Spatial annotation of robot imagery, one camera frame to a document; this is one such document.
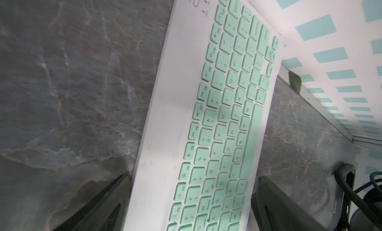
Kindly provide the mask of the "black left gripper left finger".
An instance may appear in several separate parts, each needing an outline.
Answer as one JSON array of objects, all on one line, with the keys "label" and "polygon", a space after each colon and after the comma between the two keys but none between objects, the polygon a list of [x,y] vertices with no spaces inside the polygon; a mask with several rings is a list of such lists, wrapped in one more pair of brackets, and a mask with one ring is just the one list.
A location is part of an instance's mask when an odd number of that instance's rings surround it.
[{"label": "black left gripper left finger", "polygon": [[121,231],[130,200],[132,181],[122,174],[56,231]]}]

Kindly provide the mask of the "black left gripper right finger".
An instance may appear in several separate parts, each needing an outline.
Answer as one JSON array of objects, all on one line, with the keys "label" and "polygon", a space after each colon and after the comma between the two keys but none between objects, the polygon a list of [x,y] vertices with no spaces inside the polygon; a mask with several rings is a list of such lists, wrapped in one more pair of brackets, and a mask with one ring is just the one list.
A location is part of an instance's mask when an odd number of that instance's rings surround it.
[{"label": "black left gripper right finger", "polygon": [[325,230],[266,176],[258,178],[251,207],[261,231]]}]

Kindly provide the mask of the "green key keyboard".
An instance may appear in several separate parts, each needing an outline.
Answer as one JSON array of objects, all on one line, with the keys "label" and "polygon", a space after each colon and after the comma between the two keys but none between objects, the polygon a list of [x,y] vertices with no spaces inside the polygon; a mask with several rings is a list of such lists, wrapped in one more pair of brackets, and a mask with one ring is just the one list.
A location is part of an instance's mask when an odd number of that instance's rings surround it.
[{"label": "green key keyboard", "polygon": [[174,0],[125,231],[244,231],[283,39],[248,0]]}]

